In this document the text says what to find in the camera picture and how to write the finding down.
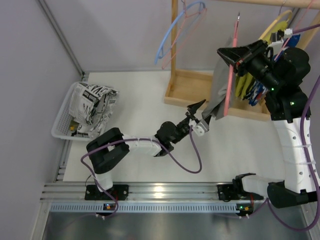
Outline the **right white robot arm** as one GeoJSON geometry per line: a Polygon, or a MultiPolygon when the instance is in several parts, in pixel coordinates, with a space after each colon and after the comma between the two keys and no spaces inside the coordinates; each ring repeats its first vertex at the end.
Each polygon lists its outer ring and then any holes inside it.
{"type": "Polygon", "coordinates": [[[264,40],[246,46],[221,47],[217,54],[239,75],[251,74],[266,88],[265,104],[276,128],[283,154],[284,179],[254,173],[237,175],[234,187],[242,196],[256,194],[268,198],[278,209],[316,202],[320,194],[319,176],[309,137],[311,110],[300,85],[310,72],[309,55],[300,48],[287,48],[277,61],[264,40]]]}

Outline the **grey trousers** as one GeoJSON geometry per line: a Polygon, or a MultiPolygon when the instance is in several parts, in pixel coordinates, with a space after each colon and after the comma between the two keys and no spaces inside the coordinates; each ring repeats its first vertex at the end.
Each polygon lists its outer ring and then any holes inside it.
{"type": "Polygon", "coordinates": [[[210,90],[210,100],[207,107],[202,112],[202,118],[205,120],[208,116],[212,116],[215,120],[224,117],[224,105],[228,85],[229,66],[218,55],[215,64],[212,84],[210,90]]]}

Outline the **pink trouser hanger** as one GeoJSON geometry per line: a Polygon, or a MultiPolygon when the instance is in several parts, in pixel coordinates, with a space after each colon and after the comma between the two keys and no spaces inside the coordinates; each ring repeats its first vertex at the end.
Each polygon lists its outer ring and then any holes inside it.
{"type": "MultiPolygon", "coordinates": [[[[240,12],[238,12],[237,19],[234,23],[234,32],[233,32],[233,39],[232,39],[232,47],[233,48],[237,46],[239,21],[240,21],[240,12]]],[[[228,115],[228,111],[229,111],[232,82],[233,82],[233,74],[234,74],[234,67],[230,64],[229,65],[229,73],[228,73],[227,89],[226,89],[226,95],[225,95],[225,102],[224,102],[224,108],[223,108],[223,116],[224,117],[226,117],[228,115]]]]}

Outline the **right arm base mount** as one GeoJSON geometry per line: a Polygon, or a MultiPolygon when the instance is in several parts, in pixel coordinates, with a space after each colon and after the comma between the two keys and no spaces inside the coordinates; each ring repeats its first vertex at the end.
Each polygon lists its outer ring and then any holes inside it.
{"type": "Polygon", "coordinates": [[[220,201],[229,202],[237,200],[263,200],[264,197],[255,193],[241,193],[233,184],[218,184],[217,185],[218,199],[220,201]]]}

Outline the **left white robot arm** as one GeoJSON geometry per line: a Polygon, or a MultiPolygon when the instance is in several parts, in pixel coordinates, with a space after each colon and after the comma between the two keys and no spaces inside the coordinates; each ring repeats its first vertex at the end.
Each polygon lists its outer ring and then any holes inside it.
{"type": "Polygon", "coordinates": [[[151,157],[172,156],[174,145],[186,136],[196,152],[199,170],[192,171],[182,166],[176,159],[173,161],[186,172],[197,174],[202,170],[202,161],[195,146],[192,133],[201,137],[209,131],[211,116],[199,120],[195,113],[205,103],[205,100],[187,106],[185,118],[178,124],[165,121],[156,134],[150,137],[133,137],[123,134],[118,127],[113,127],[86,145],[87,156],[91,162],[92,176],[99,192],[113,187],[111,170],[130,152],[136,152],[151,157]]]}

